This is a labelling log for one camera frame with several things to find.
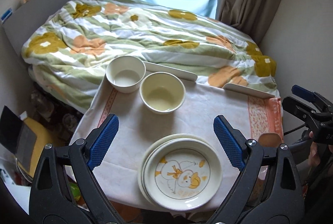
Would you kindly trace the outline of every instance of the bed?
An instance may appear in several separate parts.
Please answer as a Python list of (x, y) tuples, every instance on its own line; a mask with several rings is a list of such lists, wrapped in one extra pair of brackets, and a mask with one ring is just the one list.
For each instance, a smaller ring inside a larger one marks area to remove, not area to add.
[[(6, 32), (15, 38), (11, 18)], [(126, 54), (196, 73), (198, 83), (220, 88), (235, 83), (279, 97), (276, 63), (248, 35), (207, 17), (140, 0), (70, 0), (20, 50), (32, 79), (82, 112), (109, 62)]]

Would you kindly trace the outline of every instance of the plate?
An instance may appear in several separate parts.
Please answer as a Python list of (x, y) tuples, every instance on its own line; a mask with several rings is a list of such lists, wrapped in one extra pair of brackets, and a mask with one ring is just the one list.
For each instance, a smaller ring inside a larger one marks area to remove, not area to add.
[(188, 211), (215, 195), (222, 168), (210, 145), (197, 139), (180, 139), (151, 154), (143, 177), (147, 195), (154, 202), (173, 211)]
[(148, 157), (153, 153), (154, 150), (156, 150), (159, 146), (161, 146), (162, 144), (171, 141), (173, 139), (181, 139), (181, 138), (190, 138), (190, 139), (197, 139), (200, 140), (202, 142), (205, 142), (204, 139), (191, 135), (191, 134), (173, 134), (173, 135), (169, 135), (166, 137), (163, 137), (162, 139), (157, 140), (156, 142), (154, 142), (144, 153), (144, 156), (142, 158), (141, 164), (139, 166), (138, 169), (138, 185), (139, 185), (139, 189), (142, 193), (142, 195), (146, 198), (146, 200), (148, 200), (150, 203), (156, 205), (156, 203), (147, 195), (147, 192), (145, 190), (145, 187), (143, 186), (143, 175), (142, 175), (142, 171), (144, 169), (145, 163), (148, 160)]

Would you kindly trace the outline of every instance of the metal screw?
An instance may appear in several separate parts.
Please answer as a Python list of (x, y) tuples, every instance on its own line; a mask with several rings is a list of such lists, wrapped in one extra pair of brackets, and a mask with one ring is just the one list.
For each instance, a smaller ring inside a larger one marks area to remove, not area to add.
[(287, 146), (287, 144), (281, 144), (281, 145), (280, 145), (280, 148), (281, 148), (282, 150), (288, 150), (288, 146)]
[(255, 141), (254, 139), (249, 139), (249, 140), (247, 141), (247, 143), (248, 143), (248, 145), (250, 145), (250, 146), (255, 146), (255, 145), (257, 145), (257, 141)]
[(45, 144), (44, 149), (48, 150), (52, 148), (52, 144)]
[(76, 145), (82, 145), (84, 144), (84, 139), (78, 139), (76, 142), (75, 142)]

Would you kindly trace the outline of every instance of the white tablecloth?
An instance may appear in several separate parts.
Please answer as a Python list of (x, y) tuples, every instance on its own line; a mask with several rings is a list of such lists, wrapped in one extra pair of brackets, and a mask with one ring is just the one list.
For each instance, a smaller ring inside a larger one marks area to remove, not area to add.
[(109, 113), (119, 117), (119, 131), (94, 175), (109, 200), (149, 210), (154, 207), (141, 194), (137, 169), (146, 149), (158, 139), (170, 134), (187, 133), (200, 136), (218, 152), (223, 168), (223, 180), (216, 195), (196, 211), (215, 210), (222, 203), (239, 171), (231, 166), (213, 131), (213, 120), (224, 115), (229, 123), (249, 139), (258, 139), (266, 132), (283, 138), (280, 99), (258, 99), (183, 80), (186, 87), (184, 104), (172, 114), (158, 115), (143, 104), (139, 91), (123, 94), (104, 78), (91, 107), (83, 116), (72, 142), (86, 138)]

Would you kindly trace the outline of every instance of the cable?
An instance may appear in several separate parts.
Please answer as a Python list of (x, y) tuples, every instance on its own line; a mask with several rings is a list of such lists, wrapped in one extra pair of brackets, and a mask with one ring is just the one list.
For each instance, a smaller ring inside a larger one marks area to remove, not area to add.
[(284, 136), (285, 136), (285, 135), (288, 135), (288, 134), (290, 134), (291, 132), (294, 132), (294, 131), (296, 131), (296, 130), (298, 130), (298, 129), (301, 129), (301, 128), (304, 127), (304, 126), (305, 126), (305, 123), (302, 124), (302, 125), (300, 125), (300, 126), (298, 126), (298, 127), (296, 127), (296, 128), (294, 128), (294, 129), (291, 129), (291, 130), (289, 130), (289, 131), (287, 131), (287, 132), (284, 132), (283, 135), (284, 135)]

